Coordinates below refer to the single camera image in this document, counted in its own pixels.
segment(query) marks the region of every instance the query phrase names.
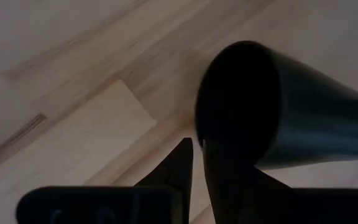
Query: wooden floor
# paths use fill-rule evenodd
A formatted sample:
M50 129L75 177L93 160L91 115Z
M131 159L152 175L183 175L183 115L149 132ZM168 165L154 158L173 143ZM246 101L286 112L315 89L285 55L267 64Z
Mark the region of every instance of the wooden floor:
M203 73L238 40L358 90L358 1L0 0L0 223L40 186L136 183L195 136ZM358 161L268 173L358 187ZM193 177L191 222L213 223L200 150Z

